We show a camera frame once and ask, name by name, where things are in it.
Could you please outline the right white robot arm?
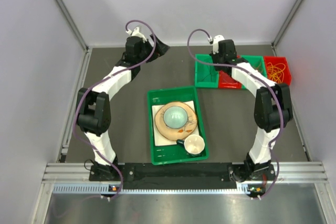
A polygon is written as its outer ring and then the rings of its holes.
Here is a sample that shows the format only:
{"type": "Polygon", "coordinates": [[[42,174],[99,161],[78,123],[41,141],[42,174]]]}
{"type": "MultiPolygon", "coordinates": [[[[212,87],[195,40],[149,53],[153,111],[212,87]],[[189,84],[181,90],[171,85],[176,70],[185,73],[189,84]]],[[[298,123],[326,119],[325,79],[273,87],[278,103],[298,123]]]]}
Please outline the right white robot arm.
{"type": "Polygon", "coordinates": [[[293,118],[289,86],[269,80],[248,60],[238,57],[233,40],[217,35],[209,42],[215,70],[241,83],[255,97],[254,120],[258,126],[255,140],[243,167],[234,168],[231,175],[238,182],[256,180],[269,168],[277,138],[293,118]]]}

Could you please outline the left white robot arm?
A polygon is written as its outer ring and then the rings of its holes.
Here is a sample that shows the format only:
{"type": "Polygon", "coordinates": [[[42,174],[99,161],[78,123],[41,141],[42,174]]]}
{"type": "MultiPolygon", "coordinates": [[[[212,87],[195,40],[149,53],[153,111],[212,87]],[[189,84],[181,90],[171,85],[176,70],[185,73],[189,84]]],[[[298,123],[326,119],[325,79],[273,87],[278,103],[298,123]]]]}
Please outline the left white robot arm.
{"type": "Polygon", "coordinates": [[[169,46],[151,34],[153,43],[140,32],[128,30],[125,51],[111,72],[91,88],[81,88],[77,94],[75,125],[87,137],[94,160],[90,168],[90,181],[107,182],[121,178],[118,159],[109,138],[111,124],[110,101],[119,90],[140,72],[141,65],[163,56],[169,46]]]}

